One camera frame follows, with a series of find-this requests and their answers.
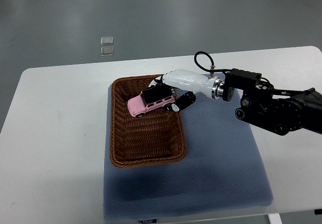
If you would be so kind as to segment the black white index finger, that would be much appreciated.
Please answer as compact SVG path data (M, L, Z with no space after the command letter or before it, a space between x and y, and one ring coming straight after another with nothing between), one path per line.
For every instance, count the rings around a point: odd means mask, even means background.
M150 84L148 85L148 88L152 88L152 87L155 87L155 86L161 86L163 85L163 75L153 79Z

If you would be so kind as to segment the black thumb robot finger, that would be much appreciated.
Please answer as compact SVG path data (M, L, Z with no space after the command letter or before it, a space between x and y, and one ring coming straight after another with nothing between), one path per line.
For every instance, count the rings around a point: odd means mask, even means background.
M196 96L193 92L186 92L178 97L173 103L164 105L164 110L170 112L180 112L196 101Z

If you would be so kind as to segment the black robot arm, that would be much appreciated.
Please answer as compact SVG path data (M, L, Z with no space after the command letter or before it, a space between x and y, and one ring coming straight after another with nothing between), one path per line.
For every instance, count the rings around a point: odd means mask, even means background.
M202 93L210 99L229 102L236 89L242 90L237 119L278 135L302 128L321 133L321 93L315 88L304 91L280 90L260 73L240 69L222 69L224 78L209 69L208 77L192 71L177 69L153 79L149 87L166 85L185 91L168 111L182 111Z

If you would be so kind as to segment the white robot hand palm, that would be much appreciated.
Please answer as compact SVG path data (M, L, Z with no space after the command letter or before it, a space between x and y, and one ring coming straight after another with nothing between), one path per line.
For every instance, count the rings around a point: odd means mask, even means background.
M209 78L203 74L177 69L164 74L162 82L193 94L202 93L210 99L217 100L223 96L224 80L217 76Z

